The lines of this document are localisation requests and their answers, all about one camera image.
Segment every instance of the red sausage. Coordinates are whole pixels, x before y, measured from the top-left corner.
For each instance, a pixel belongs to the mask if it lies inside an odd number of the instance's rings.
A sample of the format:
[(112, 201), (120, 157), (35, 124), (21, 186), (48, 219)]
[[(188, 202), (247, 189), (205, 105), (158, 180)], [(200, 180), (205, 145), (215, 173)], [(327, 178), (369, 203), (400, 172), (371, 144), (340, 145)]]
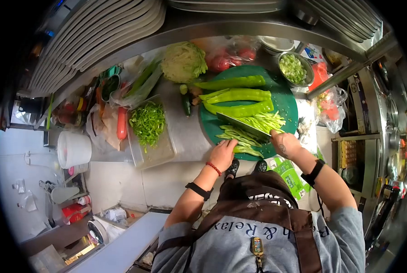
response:
[(119, 115), (117, 121), (117, 138), (120, 140), (126, 139), (127, 137), (126, 112), (127, 109), (119, 107)]

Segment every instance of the cutting board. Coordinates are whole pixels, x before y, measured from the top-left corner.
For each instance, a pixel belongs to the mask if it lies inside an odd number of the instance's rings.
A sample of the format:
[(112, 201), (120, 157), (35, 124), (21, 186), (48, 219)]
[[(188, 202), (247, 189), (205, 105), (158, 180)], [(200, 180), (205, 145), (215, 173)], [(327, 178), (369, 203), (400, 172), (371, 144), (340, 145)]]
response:
[[(290, 91), (289, 86), (287, 85), (285, 79), (276, 76), (272, 72), (265, 70), (260, 66), (235, 66), (229, 68), (222, 73), (218, 74), (216, 77), (212, 79), (228, 79), (233, 77), (245, 77), (245, 76), (253, 76), (253, 75), (261, 75), (264, 77), (266, 81), (265, 86), (259, 86), (255, 89), (261, 89), (265, 91), (270, 91), (272, 93), (272, 102), (274, 110), (271, 113), (276, 113), (279, 111), (281, 117), (286, 120), (286, 124), (282, 126), (282, 130), (287, 133), (294, 134), (297, 129), (297, 105), (294, 99), (293, 93)], [(209, 94), (214, 92), (214, 90), (204, 90), (205, 94)], [(247, 105), (247, 104), (255, 104), (256, 101), (227, 101), (222, 103), (217, 103), (215, 105), (219, 106), (238, 106), (238, 105)], [(223, 125), (223, 122), (217, 119), (217, 116), (208, 112), (203, 104), (200, 104), (200, 119), (202, 123), (202, 127), (204, 133), (206, 134), (206, 138), (216, 145), (222, 139), (215, 137), (217, 134), (223, 134), (222, 129), (220, 129), (220, 125)], [(254, 150), (259, 151), (264, 158), (275, 157), (276, 151), (275, 148), (271, 143), (263, 144), (261, 148), (259, 147), (252, 147)], [(252, 156), (245, 153), (238, 153), (235, 154), (235, 158), (237, 159), (244, 159), (244, 160), (251, 160), (251, 161), (258, 161), (261, 159), (259, 156)]]

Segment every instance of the chef's knife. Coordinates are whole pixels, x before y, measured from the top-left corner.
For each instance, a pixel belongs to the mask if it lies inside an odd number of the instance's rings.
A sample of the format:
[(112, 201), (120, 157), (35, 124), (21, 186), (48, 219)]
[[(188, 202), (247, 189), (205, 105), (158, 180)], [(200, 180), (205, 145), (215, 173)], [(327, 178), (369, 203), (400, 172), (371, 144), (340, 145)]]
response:
[(231, 124), (234, 127), (237, 127), (239, 129), (242, 129), (246, 132), (249, 132), (250, 134), (256, 135), (256, 137), (260, 140), (269, 142), (269, 139), (272, 137), (271, 135), (258, 130), (257, 128), (253, 128), (250, 125), (247, 125), (239, 120), (236, 120), (232, 117), (228, 117), (227, 115), (224, 115), (222, 113), (217, 112), (217, 118), (223, 122), (227, 122), (229, 124)]

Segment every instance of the keychain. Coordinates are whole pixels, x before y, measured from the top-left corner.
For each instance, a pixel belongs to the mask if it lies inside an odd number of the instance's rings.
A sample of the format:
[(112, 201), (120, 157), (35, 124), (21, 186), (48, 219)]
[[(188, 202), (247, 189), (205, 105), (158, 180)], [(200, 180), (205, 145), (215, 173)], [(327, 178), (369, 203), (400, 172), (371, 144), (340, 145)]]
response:
[(251, 238), (251, 250), (256, 256), (257, 273), (262, 273), (261, 256), (264, 253), (264, 248), (262, 247), (262, 241), (258, 237)]

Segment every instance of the gray t-shirt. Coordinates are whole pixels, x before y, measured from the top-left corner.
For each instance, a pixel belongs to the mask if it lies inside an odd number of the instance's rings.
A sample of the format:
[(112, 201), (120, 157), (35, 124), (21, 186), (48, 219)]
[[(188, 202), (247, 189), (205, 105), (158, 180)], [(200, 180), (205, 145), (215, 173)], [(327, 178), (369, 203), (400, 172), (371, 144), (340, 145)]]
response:
[[(331, 215), (328, 226), (322, 215), (313, 215), (313, 234), (323, 272), (364, 272), (365, 254), (361, 212), (343, 207)], [(189, 223), (177, 223), (161, 231), (159, 245), (191, 232)], [(251, 237), (263, 243), (264, 272), (299, 272), (293, 232), (275, 224), (224, 216), (195, 243), (189, 272), (257, 272), (250, 251)], [(182, 272), (189, 247), (169, 248), (159, 253), (152, 272)]]

